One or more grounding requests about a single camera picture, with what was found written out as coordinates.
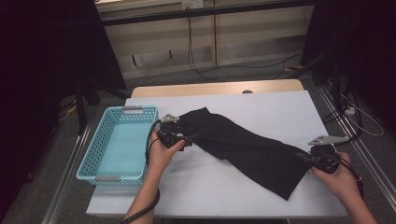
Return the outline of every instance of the person's arm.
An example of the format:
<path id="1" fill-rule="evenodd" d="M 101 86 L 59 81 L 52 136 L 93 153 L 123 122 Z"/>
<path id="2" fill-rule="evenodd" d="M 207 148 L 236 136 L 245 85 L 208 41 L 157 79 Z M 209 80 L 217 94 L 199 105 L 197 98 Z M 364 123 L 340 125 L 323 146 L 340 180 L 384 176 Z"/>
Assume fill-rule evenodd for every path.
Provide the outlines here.
<path id="1" fill-rule="evenodd" d="M 151 142 L 155 141 L 157 138 L 157 133 L 153 132 L 151 135 Z M 156 140 L 152 144 L 149 152 L 148 171 L 143 184 L 137 192 L 134 202 L 131 204 L 131 207 L 129 208 L 124 219 L 136 214 L 137 212 L 140 212 L 154 201 L 155 196 L 157 195 L 157 189 L 160 185 L 161 177 L 163 176 L 163 171 L 171 162 L 173 155 L 184 146 L 184 143 L 185 141 L 181 140 L 171 148 L 165 147 L 159 140 Z M 145 215 L 136 219 L 132 223 L 147 224 L 152 223 L 153 219 L 154 209 L 147 212 Z"/>
<path id="2" fill-rule="evenodd" d="M 346 153 L 339 154 L 342 159 L 350 163 L 350 158 Z M 352 223 L 376 223 L 372 213 L 361 198 L 355 177 L 347 168 L 340 165 L 331 175 L 328 175 L 315 167 L 311 168 L 311 170 L 315 176 L 327 185 L 329 190 L 344 205 Z"/>

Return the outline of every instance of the black garment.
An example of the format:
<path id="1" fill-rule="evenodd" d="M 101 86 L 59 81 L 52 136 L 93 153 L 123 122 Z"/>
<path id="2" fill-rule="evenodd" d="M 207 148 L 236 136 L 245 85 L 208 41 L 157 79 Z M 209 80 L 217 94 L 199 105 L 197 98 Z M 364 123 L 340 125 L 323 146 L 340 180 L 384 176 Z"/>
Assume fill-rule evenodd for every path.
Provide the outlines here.
<path id="1" fill-rule="evenodd" d="M 294 154 L 297 147 L 252 133 L 206 108 L 180 116 L 185 136 L 198 134 L 194 143 L 213 156 L 227 160 L 243 174 L 287 200 L 308 170 Z"/>

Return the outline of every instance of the white table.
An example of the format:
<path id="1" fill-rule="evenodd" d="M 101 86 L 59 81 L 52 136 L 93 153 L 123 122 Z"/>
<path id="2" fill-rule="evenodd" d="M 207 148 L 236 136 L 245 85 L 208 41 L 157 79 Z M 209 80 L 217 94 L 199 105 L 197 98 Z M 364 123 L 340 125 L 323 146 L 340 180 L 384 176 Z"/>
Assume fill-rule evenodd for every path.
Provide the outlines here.
<path id="1" fill-rule="evenodd" d="M 206 106 L 261 136 L 308 151 L 308 141 L 327 132 L 307 91 L 128 99 L 178 116 Z M 178 152 L 160 185 L 156 217 L 344 217 L 347 212 L 310 171 L 288 201 L 245 177 L 227 161 L 197 146 Z M 96 187 L 89 215 L 122 217 L 137 193 L 132 187 Z"/>

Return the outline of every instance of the blue plastic basket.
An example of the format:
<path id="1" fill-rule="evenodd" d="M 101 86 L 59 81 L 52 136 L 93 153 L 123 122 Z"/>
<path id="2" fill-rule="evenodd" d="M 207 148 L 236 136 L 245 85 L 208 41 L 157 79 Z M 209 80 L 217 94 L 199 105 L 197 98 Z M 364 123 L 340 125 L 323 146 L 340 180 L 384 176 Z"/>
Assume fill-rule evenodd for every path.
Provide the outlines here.
<path id="1" fill-rule="evenodd" d="M 77 179 L 93 185 L 141 185 L 146 174 L 146 143 L 158 119 L 156 106 L 116 106 L 105 111 Z"/>

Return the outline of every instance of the metal bracket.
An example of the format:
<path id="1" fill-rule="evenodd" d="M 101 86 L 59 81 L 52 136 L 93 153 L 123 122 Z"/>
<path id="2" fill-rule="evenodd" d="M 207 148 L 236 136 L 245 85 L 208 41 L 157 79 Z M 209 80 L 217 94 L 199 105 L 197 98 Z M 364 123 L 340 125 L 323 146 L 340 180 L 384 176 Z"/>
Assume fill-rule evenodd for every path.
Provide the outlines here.
<path id="1" fill-rule="evenodd" d="M 337 136 L 324 136 L 320 135 L 319 137 L 315 138 L 314 140 L 308 143 L 309 146 L 324 146 L 334 143 L 342 143 L 349 140 L 349 137 L 337 137 Z"/>
<path id="2" fill-rule="evenodd" d="M 175 117 L 173 115 L 170 114 L 166 114 L 162 119 L 161 119 L 161 123 L 167 123 L 167 122 L 174 122 L 174 121 L 178 121 L 179 117 Z"/>

